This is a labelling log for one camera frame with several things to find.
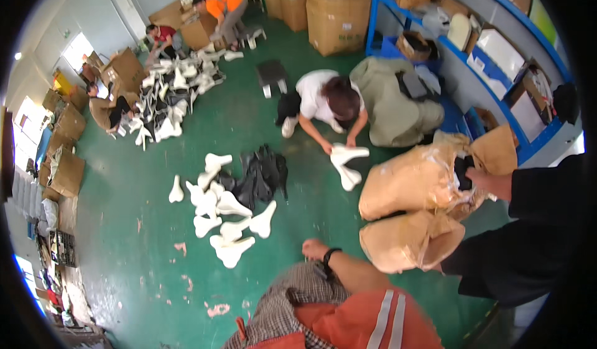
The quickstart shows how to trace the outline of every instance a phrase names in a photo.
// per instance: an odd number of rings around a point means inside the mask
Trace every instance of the black wristwatch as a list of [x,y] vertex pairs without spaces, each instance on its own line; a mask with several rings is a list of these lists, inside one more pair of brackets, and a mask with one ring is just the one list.
[[330,267],[328,266],[328,263],[330,262],[330,257],[332,256],[332,253],[334,253],[337,250],[339,250],[341,252],[342,248],[330,248],[330,249],[328,249],[327,252],[325,252],[323,263],[324,263],[325,273],[328,275],[331,274],[331,272],[332,272],[332,269],[330,269]]

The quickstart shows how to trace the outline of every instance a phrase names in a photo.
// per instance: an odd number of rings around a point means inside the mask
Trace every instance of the pile of bicycle saddles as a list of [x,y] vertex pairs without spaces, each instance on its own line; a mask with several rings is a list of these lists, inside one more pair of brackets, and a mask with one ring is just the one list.
[[147,138],[150,143],[159,143],[170,136],[182,135],[183,117],[187,110],[193,113],[198,95],[226,79],[217,66],[220,57],[231,61],[243,54],[225,49],[216,52],[212,44],[191,52],[189,58],[161,59],[150,68],[141,85],[137,104],[140,112],[129,123],[131,134],[139,130],[136,145],[143,145],[145,151]]

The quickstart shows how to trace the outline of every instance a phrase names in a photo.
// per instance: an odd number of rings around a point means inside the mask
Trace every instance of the plaid shirt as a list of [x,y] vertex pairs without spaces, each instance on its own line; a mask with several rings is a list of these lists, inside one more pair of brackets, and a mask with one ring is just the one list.
[[[259,299],[255,316],[245,329],[246,348],[295,332],[304,333],[307,349],[335,348],[302,325],[294,315],[296,305],[322,302],[340,305],[349,297],[348,291],[339,282],[327,282],[315,271],[316,268],[313,262],[297,264],[272,283]],[[235,332],[222,349],[245,347],[238,332]]]

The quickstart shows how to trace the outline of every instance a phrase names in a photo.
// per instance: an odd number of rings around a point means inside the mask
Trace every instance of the orange shirt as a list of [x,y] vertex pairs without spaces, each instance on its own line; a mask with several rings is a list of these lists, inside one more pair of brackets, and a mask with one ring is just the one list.
[[[399,288],[357,293],[342,305],[306,304],[294,309],[299,322],[340,349],[442,349],[431,320]],[[251,349],[304,348],[304,335],[293,333]]]
[[218,18],[224,13],[224,8],[227,5],[228,11],[234,11],[243,0],[205,0],[207,12],[213,17]]

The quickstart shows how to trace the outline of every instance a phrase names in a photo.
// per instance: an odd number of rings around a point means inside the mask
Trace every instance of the black stool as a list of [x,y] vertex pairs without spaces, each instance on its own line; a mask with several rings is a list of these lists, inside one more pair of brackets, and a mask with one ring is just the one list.
[[286,80],[288,75],[286,69],[282,67],[279,60],[266,60],[257,65],[257,77],[259,78],[259,85],[263,88],[263,95],[266,99],[272,97],[271,85],[278,83],[280,92],[282,94],[287,93]]

